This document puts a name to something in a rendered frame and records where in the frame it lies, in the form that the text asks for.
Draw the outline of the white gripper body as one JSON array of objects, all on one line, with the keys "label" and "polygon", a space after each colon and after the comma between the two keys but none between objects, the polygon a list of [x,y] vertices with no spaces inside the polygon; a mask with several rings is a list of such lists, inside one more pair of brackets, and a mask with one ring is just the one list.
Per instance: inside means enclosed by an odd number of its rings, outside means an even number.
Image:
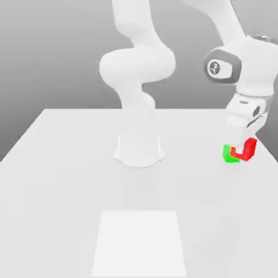
[{"label": "white gripper body", "polygon": [[273,97],[247,96],[235,93],[226,107],[225,143],[243,149],[265,125]]}]

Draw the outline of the small red cube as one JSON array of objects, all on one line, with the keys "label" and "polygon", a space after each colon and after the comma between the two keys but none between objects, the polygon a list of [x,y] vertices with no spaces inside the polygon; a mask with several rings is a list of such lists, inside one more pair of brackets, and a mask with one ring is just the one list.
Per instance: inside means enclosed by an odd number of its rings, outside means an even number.
[{"label": "small red cube", "polygon": [[244,143],[243,152],[241,154],[236,152],[236,148],[232,147],[230,151],[230,155],[234,158],[249,161],[255,154],[257,139],[249,138]]}]

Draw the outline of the small green cube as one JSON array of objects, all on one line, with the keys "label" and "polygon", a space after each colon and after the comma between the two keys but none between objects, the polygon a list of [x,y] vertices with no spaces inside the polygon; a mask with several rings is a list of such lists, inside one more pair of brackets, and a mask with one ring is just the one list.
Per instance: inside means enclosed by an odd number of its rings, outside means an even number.
[{"label": "small green cube", "polygon": [[237,163],[240,162],[240,159],[237,157],[234,157],[231,155],[231,149],[232,147],[230,145],[223,145],[223,159],[225,160],[225,162],[227,163]]}]

